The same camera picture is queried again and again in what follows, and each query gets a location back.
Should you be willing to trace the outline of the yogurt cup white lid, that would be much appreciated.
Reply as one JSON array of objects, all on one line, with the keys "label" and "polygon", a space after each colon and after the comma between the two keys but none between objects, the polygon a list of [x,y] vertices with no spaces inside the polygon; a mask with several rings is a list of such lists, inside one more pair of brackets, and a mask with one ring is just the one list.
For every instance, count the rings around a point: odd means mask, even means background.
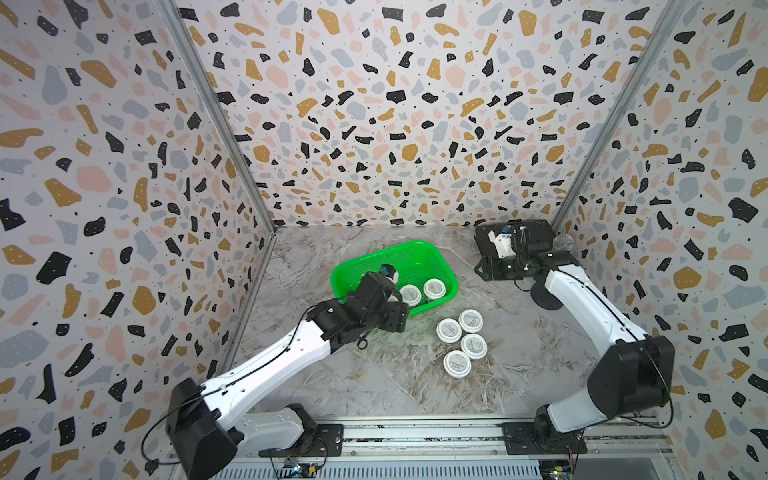
[{"label": "yogurt cup white lid", "polygon": [[422,292],[429,301],[436,301],[446,296],[447,287],[442,280],[431,278],[423,284]]},{"label": "yogurt cup white lid", "polygon": [[442,319],[436,326],[437,337],[446,344],[454,344],[459,342],[463,329],[459,322],[453,318]]},{"label": "yogurt cup white lid", "polygon": [[443,357],[443,368],[454,379],[464,379],[471,372],[472,360],[461,350],[452,350]]},{"label": "yogurt cup white lid", "polygon": [[482,314],[475,309],[466,309],[461,312],[458,318],[459,325],[467,334],[477,334],[484,326]]},{"label": "yogurt cup white lid", "polygon": [[411,308],[417,307],[422,301],[422,293],[418,287],[412,284],[400,288],[402,300]]},{"label": "yogurt cup white lid", "polygon": [[461,350],[470,360],[478,361],[487,356],[486,340],[477,333],[465,334],[461,339]]}]

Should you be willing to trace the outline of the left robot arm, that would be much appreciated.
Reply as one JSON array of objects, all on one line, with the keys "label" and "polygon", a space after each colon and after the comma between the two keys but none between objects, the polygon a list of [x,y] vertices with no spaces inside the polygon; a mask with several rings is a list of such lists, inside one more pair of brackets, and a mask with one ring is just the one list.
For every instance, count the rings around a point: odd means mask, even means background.
[{"label": "left robot arm", "polygon": [[340,348],[366,344],[369,333],[401,333],[410,307],[396,287],[392,265],[365,273],[358,287],[307,309],[283,338],[241,365],[201,384],[187,378],[171,394],[165,431],[186,476],[210,479],[248,444],[260,450],[304,449],[316,429],[298,404],[244,416],[265,396]]}]

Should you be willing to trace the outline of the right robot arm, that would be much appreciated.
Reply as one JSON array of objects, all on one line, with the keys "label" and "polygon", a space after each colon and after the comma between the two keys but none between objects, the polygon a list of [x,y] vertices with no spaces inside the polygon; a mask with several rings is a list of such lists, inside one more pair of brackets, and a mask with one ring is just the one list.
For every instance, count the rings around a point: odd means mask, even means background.
[{"label": "right robot arm", "polygon": [[533,425],[538,439],[672,404],[672,342],[649,335],[629,320],[599,291],[573,255],[555,251],[526,259],[484,256],[475,273],[485,281],[532,278],[534,302],[550,310],[566,308],[601,355],[585,386],[537,410]]}]

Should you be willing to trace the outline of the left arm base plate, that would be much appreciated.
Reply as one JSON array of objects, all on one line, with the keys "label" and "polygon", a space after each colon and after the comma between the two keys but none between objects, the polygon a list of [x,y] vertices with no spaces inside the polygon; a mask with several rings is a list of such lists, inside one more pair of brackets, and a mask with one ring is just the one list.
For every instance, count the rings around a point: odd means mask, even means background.
[{"label": "left arm base plate", "polygon": [[303,433],[290,447],[261,450],[259,457],[340,457],[343,440],[344,425],[342,423],[321,423]]}]

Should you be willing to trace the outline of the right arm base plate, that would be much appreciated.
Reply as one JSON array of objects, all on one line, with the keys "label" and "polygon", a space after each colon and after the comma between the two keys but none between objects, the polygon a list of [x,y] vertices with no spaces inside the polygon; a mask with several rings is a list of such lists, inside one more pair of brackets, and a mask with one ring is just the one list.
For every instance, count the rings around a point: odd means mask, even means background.
[{"label": "right arm base plate", "polygon": [[538,420],[501,424],[502,438],[508,455],[586,454],[583,433],[562,433]]}]

